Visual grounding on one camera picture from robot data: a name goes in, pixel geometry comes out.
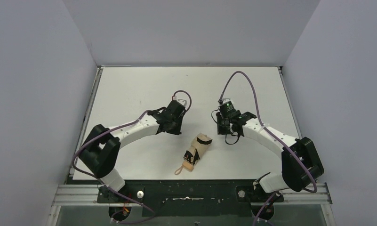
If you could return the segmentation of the black and beige umbrella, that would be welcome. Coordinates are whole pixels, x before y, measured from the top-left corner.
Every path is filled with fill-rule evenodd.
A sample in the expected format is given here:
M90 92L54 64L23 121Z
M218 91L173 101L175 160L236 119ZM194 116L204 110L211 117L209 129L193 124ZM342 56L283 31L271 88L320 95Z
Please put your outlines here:
M191 142L190 147L186 150L183 156L183 162L181 166L176 169L174 174L179 175L183 169L189 172L194 170L195 165L200 161L202 156L208 150L212 144L213 139L206 134L199 133Z

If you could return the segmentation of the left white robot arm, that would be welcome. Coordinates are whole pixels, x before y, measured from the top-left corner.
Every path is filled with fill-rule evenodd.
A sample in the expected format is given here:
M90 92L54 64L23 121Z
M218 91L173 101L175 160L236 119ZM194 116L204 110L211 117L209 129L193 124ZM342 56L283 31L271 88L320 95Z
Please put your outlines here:
M186 105L186 100L173 99L168 106L145 111L137 120L123 126L106 128L98 124L77 152L77 158L88 167L89 176L118 192L126 184L115 168L119 150L141 138L163 132L180 135Z

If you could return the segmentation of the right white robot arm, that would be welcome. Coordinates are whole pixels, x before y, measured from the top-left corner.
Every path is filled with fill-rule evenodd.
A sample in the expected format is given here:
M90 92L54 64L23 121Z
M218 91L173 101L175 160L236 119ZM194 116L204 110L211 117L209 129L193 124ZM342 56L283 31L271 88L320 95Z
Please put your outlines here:
M268 172L255 180L255 190L267 194L283 189L300 192L324 174L324 167L311 139L292 137L261 123L255 114L241 113L235 109L228 98L220 99L218 103L216 123L219 135L252 139L281 160L281 172Z

